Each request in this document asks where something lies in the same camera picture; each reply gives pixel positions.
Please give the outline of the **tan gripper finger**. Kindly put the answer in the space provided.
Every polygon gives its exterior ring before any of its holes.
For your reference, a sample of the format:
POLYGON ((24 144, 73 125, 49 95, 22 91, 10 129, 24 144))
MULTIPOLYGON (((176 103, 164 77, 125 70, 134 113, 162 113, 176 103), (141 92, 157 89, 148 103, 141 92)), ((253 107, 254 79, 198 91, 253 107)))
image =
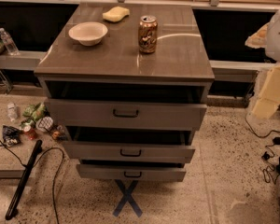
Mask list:
POLYGON ((266 47, 268 24, 261 26, 254 34, 252 34, 246 41, 245 45, 252 49, 260 49, 266 47))

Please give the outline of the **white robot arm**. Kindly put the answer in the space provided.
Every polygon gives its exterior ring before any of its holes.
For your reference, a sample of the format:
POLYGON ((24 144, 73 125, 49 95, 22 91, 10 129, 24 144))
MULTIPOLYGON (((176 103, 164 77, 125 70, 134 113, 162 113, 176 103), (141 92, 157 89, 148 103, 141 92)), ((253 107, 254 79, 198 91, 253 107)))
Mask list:
POLYGON ((280 62, 280 9, 245 41, 245 45, 252 49, 264 48, 267 57, 280 62))

